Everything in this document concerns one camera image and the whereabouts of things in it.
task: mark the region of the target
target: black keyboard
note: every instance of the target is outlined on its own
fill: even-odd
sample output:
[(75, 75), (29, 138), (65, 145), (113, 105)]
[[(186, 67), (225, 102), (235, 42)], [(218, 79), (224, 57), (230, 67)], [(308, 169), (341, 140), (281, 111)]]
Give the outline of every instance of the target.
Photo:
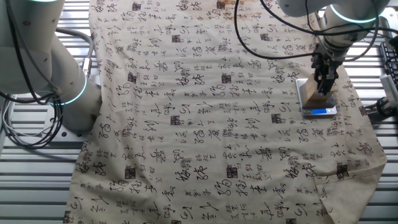
[[(397, 56), (396, 51), (388, 49), (385, 42), (380, 44), (380, 53), (383, 64), (389, 58)], [(386, 70), (386, 74), (390, 75), (396, 86), (398, 86), (398, 58), (392, 59), (387, 65), (384, 65), (384, 69)]]

